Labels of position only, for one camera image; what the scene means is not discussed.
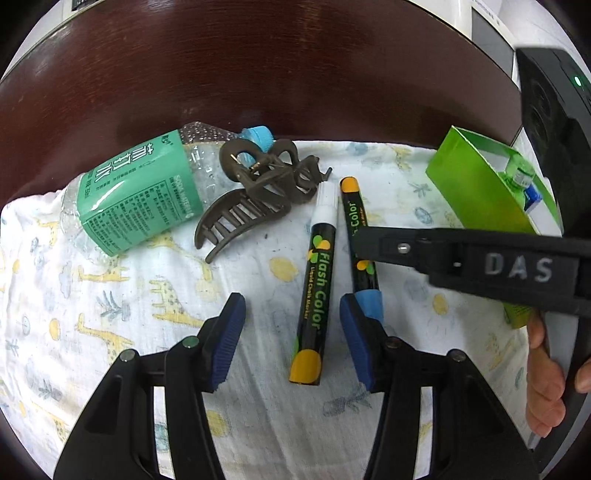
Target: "small green bottle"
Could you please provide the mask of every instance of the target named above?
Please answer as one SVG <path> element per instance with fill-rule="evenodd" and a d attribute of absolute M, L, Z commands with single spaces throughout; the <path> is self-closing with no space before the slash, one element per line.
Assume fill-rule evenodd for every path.
<path fill-rule="evenodd" d="M 499 173 L 522 209 L 525 209 L 525 189 L 534 181 L 534 176 L 534 167 L 518 153 L 510 156 L 505 171 Z"/>

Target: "white cloth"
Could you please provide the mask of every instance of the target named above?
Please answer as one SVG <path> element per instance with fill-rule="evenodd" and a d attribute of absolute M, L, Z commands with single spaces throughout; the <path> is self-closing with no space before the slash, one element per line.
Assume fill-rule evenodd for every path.
<path fill-rule="evenodd" d="M 402 145 L 299 142 L 361 186 L 371 225 L 460 226 L 425 175 L 432 150 Z M 59 229 L 61 193 L 7 205 L 0 227 L 0 404 L 18 438 L 51 476 L 68 432 L 116 356 L 170 348 L 219 313 L 229 293 L 248 314 L 228 380 L 206 395 L 225 474 L 234 479 L 351 479 L 363 476 L 382 395 L 358 383 L 338 317 L 352 290 L 342 206 L 330 325 L 319 387 L 290 384 L 310 234 L 310 205 L 233 241 L 211 266 L 188 222 L 112 260 L 85 261 Z M 524 437 L 527 335 L 512 330 L 500 303 L 430 287 L 404 267 L 378 265 L 385 325 L 417 349 L 465 350 Z M 163 393 L 156 437 L 172 476 Z M 428 472 L 431 404 L 423 395 L 416 475 Z"/>

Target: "marker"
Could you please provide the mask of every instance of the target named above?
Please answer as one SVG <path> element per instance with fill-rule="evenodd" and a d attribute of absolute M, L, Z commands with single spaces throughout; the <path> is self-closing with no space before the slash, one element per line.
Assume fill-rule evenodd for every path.
<path fill-rule="evenodd" d="M 375 263 L 362 260 L 353 252 L 354 234 L 359 227 L 368 225 L 357 179 L 355 177 L 345 177 L 340 181 L 340 191 L 343 198 L 347 237 L 349 239 L 353 292 L 365 316 L 384 324 L 384 303 L 382 292 L 379 290 Z"/>
<path fill-rule="evenodd" d="M 330 280 L 335 257 L 339 191 L 324 181 L 316 193 L 316 210 L 311 220 L 304 293 L 301 297 L 290 382 L 318 385 L 322 370 L 324 342 L 329 319 Z"/>

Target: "screw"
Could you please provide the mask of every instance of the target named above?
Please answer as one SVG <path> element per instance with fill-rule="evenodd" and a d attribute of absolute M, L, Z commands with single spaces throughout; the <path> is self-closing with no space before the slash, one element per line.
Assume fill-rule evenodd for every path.
<path fill-rule="evenodd" d="M 388 337 L 386 339 L 387 348 L 400 348 L 402 346 L 402 340 L 398 337 Z"/>
<path fill-rule="evenodd" d="M 466 359 L 466 354 L 461 350 L 454 349 L 449 352 L 449 356 L 452 357 L 452 360 L 455 362 L 463 362 Z"/>
<path fill-rule="evenodd" d="M 127 350 L 123 350 L 121 352 L 121 354 L 119 355 L 119 359 L 122 362 L 129 362 L 130 360 L 133 360 L 134 357 L 135 357 L 135 352 L 131 348 L 129 348 Z"/>
<path fill-rule="evenodd" d="M 398 253 L 402 255 L 406 255 L 410 252 L 410 245 L 409 244 L 398 244 Z"/>
<path fill-rule="evenodd" d="M 183 339 L 183 347 L 185 348 L 194 348 L 197 345 L 199 345 L 199 339 L 194 335 L 188 336 Z"/>

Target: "finger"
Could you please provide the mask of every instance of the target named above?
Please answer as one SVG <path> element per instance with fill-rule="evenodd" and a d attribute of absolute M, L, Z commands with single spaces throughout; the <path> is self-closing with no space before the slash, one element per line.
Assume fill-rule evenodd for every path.
<path fill-rule="evenodd" d="M 591 358 L 579 368 L 574 378 L 574 387 L 579 393 L 591 392 Z"/>
<path fill-rule="evenodd" d="M 527 322 L 527 336 L 530 340 L 530 348 L 538 348 L 544 342 L 545 329 L 540 312 L 534 310 Z"/>
<path fill-rule="evenodd" d="M 525 410 L 525 419 L 527 420 L 527 424 L 530 426 L 531 431 L 542 438 L 546 438 L 552 431 L 552 427 L 546 425 L 543 421 L 536 418 L 536 416 L 530 411 L 529 407 L 527 407 Z"/>
<path fill-rule="evenodd" d="M 557 427 L 564 420 L 566 408 L 562 400 L 550 401 L 527 386 L 527 407 L 539 421 L 549 427 Z"/>
<path fill-rule="evenodd" d="M 550 401 L 556 401 L 564 393 L 564 374 L 542 347 L 530 350 L 527 358 L 527 383 Z"/>

